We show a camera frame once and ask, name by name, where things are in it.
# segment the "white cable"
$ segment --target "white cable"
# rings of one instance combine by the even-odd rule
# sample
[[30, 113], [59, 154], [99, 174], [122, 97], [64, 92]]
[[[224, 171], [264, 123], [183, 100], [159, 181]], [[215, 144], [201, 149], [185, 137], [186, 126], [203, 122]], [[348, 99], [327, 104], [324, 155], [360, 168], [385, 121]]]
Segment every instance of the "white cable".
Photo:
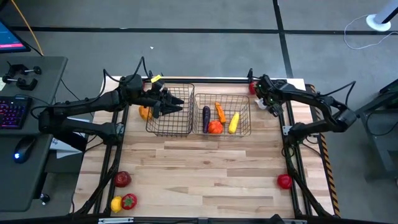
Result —
[[369, 45], [366, 45], [366, 46], [364, 46], [364, 47], [358, 47], [358, 48], [350, 46], [350, 45], [347, 43], [347, 40], [346, 40], [346, 31], [347, 31], [348, 26], [351, 25], [353, 22], [357, 21], [358, 19], [364, 18], [365, 16], [368, 16], [368, 15], [369, 15], [369, 14], [363, 15], [363, 16], [361, 16], [361, 17], [358, 17], [358, 18], [354, 19], [353, 21], [351, 21], [351, 22], [344, 28], [344, 42], [346, 43], [346, 45], [347, 45], [349, 48], [351, 48], [351, 49], [353, 49], [353, 50], [365, 49], [366, 47], [371, 47], [371, 46], [375, 46], [375, 45], [380, 44], [385, 38], [389, 37], [391, 34], [394, 34], [394, 33], [395, 33], [395, 34], [398, 34], [398, 32], [391, 32], [391, 33], [387, 34], [385, 37], [383, 37], [383, 38], [382, 38], [378, 43], [376, 43], [376, 44], [369, 44]]

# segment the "red tomato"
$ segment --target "red tomato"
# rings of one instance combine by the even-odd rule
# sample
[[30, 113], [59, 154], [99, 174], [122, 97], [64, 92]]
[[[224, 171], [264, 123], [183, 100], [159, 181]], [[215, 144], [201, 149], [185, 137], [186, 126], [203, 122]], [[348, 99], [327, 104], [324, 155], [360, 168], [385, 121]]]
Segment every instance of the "red tomato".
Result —
[[122, 208], [125, 210], [130, 210], [137, 205], [137, 196], [134, 194], [126, 194], [122, 198]]
[[252, 94], [252, 95], [256, 94], [256, 91], [255, 91], [255, 89], [254, 89], [254, 85], [255, 85], [255, 84], [256, 84], [255, 82], [251, 82], [251, 83], [249, 84], [249, 92], [250, 92], [250, 94]]
[[281, 174], [278, 176], [278, 185], [282, 189], [290, 189], [293, 185], [293, 180], [288, 174]]
[[126, 171], [118, 172], [113, 179], [115, 187], [125, 187], [131, 182], [130, 174]]

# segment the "computer mouse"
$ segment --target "computer mouse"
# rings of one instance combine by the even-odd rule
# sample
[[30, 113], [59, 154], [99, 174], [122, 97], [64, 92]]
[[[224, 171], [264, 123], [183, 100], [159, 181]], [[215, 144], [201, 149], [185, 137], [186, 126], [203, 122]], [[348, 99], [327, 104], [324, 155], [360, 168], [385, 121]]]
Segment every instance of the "computer mouse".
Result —
[[26, 160], [28, 160], [30, 156], [30, 152], [34, 147], [35, 142], [36, 142], [35, 136], [23, 137], [15, 147], [14, 162], [19, 164], [26, 162]]

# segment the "gray desk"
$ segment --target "gray desk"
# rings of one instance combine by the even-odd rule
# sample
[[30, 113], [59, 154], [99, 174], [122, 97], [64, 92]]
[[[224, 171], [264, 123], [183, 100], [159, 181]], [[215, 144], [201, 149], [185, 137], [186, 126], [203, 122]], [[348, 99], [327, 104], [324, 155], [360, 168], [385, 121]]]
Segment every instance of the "gray desk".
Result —
[[[11, 83], [0, 91], [0, 96], [14, 96], [22, 93], [52, 103], [67, 65], [67, 58], [0, 57], [1, 76], [8, 71], [7, 61], [11, 64], [23, 63], [28, 68], [39, 66], [42, 69], [42, 74], [30, 73], [27, 77], [24, 76], [28, 82], [32, 78], [38, 80], [33, 91], [20, 90]], [[43, 103], [33, 100], [32, 106], [40, 105]], [[37, 126], [37, 120], [28, 114], [21, 130], [11, 132], [0, 130], [0, 212], [23, 212], [30, 207], [52, 141], [52, 135], [39, 134]], [[16, 164], [12, 158], [14, 148], [26, 134], [38, 135], [37, 142], [29, 159], [23, 164]]]

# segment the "toy fruit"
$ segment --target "toy fruit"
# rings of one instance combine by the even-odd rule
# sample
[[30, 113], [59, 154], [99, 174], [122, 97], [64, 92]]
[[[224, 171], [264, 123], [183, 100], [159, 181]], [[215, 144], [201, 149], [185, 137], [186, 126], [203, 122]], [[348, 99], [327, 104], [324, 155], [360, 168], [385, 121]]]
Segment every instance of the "toy fruit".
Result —
[[134, 194], [126, 194], [122, 198], [122, 208], [125, 210], [130, 210], [137, 205], [137, 196]]
[[219, 121], [210, 121], [208, 131], [210, 134], [221, 134], [223, 125]]
[[293, 184], [292, 178], [288, 174], [281, 174], [277, 179], [279, 187], [282, 189], [290, 189]]
[[112, 199], [111, 210], [114, 213], [118, 213], [122, 210], [122, 197], [116, 196]]
[[254, 94], [256, 94], [256, 90], [254, 89], [254, 86], [256, 85], [256, 82], [251, 82], [250, 84], [249, 84], [249, 92], [250, 92], [250, 94], [252, 94], [252, 95], [254, 95]]
[[239, 113], [236, 112], [232, 117], [231, 123], [229, 124], [228, 132], [230, 134], [235, 134], [236, 128], [238, 127], [238, 123], [239, 123]]
[[226, 122], [226, 118], [225, 118], [224, 110], [221, 107], [219, 102], [216, 102], [216, 110], [218, 113], [218, 119], [220, 119], [221, 124], [224, 124]]
[[208, 126], [210, 122], [210, 108], [208, 106], [203, 107], [203, 133], [208, 132]]
[[125, 187], [131, 182], [130, 174], [126, 171], [118, 172], [113, 179], [115, 187]]
[[144, 121], [152, 118], [152, 113], [149, 111], [149, 107], [145, 108], [144, 106], [140, 106], [138, 108], [138, 112]]

